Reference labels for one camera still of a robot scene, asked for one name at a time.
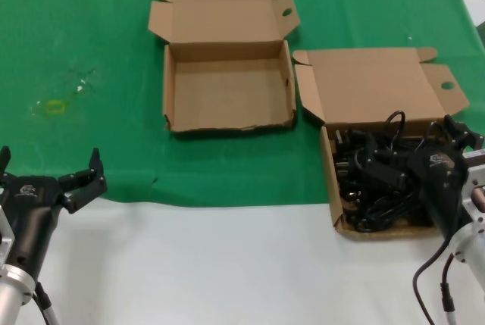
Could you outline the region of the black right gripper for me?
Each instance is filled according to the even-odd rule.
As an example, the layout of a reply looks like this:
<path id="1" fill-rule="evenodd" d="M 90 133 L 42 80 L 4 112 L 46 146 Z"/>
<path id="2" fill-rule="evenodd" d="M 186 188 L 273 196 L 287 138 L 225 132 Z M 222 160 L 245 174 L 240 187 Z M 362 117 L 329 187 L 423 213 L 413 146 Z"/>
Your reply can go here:
<path id="1" fill-rule="evenodd" d="M 483 148 L 483 135 L 458 122 L 451 115 L 443 118 L 443 127 L 451 146 L 463 151 L 469 147 L 473 151 Z M 388 192 L 408 190 L 407 175 L 390 164 L 377 159 L 377 141 L 371 133 L 365 134 L 365 143 L 355 154 L 355 165 L 361 181 L 367 187 Z M 425 207 L 430 219 L 443 236 L 455 233 L 453 224 L 466 224 L 456 214 L 465 182 L 465 169 L 461 152 L 420 148 L 408 160 L 408 172 L 418 190 L 419 202 Z"/>

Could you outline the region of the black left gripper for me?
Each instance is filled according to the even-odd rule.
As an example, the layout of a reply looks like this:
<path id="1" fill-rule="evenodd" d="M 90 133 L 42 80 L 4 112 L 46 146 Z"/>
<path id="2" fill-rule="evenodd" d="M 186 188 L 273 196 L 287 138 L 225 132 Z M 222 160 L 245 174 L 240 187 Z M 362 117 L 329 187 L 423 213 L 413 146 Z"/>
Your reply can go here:
<path id="1" fill-rule="evenodd" d="M 87 169 L 58 179 L 16 177 L 6 171 L 10 160 L 11 151 L 4 145 L 0 151 L 1 206 L 14 234 L 6 263 L 37 277 L 63 206 L 70 214 L 76 213 L 107 191 L 107 180 L 98 148 L 92 150 Z"/>

